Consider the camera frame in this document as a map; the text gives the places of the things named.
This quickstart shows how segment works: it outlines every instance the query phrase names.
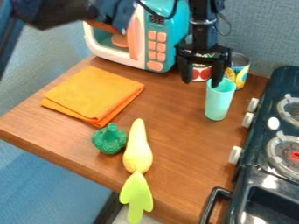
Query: toy vegetable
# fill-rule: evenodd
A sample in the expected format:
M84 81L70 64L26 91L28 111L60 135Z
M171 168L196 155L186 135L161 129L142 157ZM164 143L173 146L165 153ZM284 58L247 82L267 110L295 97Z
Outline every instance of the toy vegetable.
M106 128L95 131L92 141L101 153L113 155L125 146L127 134L123 130L118 130L116 124L110 123Z
M128 222L136 224L143 217L143 210L151 212L154 206L149 185L143 176L152 165L153 155L147 141L144 121L140 118L132 124L122 162L126 170L133 174L121 190L120 202L129 204Z

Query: blue cup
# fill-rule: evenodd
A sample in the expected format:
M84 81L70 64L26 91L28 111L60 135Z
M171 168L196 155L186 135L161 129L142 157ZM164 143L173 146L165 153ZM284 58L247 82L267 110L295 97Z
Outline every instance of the blue cup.
M213 121L225 119L235 90L236 84L227 78L223 78L216 88L212 88L212 80L208 80L205 98L206 117Z

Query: yellow pear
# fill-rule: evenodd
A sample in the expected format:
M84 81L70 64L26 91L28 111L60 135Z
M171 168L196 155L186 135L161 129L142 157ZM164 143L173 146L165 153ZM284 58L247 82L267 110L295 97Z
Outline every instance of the yellow pear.
M122 162L126 170L131 173L135 171L145 173L153 163L153 154L146 137L145 124L141 118L132 124Z

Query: microwave button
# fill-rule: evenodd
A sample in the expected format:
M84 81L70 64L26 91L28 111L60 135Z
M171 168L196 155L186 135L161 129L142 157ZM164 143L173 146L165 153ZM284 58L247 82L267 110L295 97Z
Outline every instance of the microwave button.
M157 72L161 72L163 70L163 64L160 62L155 62L155 61L150 60L147 63L147 66L150 70L154 70Z
M157 50L160 52L160 53L164 53L166 52L166 44L157 44Z
M167 34L165 32L159 32L157 36L158 36L159 42L162 42L162 43L166 42Z
M159 52L157 54L156 58L157 58L158 61L165 62L166 61L166 54L162 53L162 52Z
M155 60L156 59L156 52L149 51L149 59Z
M149 31L148 32L148 38L150 40L156 40L156 31Z
M156 50L156 42L149 41L148 47L149 47L150 50L155 51Z

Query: black toy stove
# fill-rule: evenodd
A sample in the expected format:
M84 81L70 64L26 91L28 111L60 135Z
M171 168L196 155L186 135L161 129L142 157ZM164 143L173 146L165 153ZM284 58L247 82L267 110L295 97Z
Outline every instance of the black toy stove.
M218 197L228 199L225 224L299 223L299 67L275 70L248 111L247 142L230 156L233 191L215 187L199 223L208 223Z

